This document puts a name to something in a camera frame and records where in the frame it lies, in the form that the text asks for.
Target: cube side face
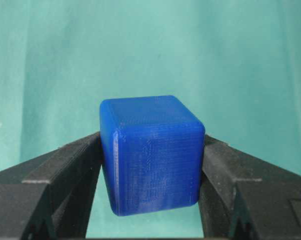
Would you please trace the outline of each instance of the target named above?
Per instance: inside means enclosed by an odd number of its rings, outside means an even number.
[[[109,101],[104,100],[99,107],[100,139],[103,149],[104,160],[102,163],[103,175],[106,183],[108,198],[112,211],[118,215],[119,185],[118,181],[118,131],[114,116],[110,111]]]
[[[186,207],[199,199],[204,126],[130,127],[121,131],[121,214]]]

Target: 3d printed cube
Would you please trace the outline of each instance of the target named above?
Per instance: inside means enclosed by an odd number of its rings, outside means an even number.
[[[116,215],[198,201],[205,128],[176,97],[107,99],[99,116],[103,173]]]

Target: cube front face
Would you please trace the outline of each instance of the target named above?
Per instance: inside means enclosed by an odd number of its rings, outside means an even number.
[[[193,205],[199,198],[205,128],[175,97],[100,105],[103,171],[119,216]]]

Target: blue cube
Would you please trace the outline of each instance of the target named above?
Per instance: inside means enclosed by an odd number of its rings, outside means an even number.
[[[99,117],[102,168],[116,215],[198,201],[205,128],[176,97],[107,99]]]

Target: teal fabric backdrop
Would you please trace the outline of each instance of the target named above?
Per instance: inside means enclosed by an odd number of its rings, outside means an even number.
[[[99,130],[106,98],[175,95],[207,133],[301,175],[301,0],[0,0],[0,170]],[[200,237],[198,206],[88,237]]]

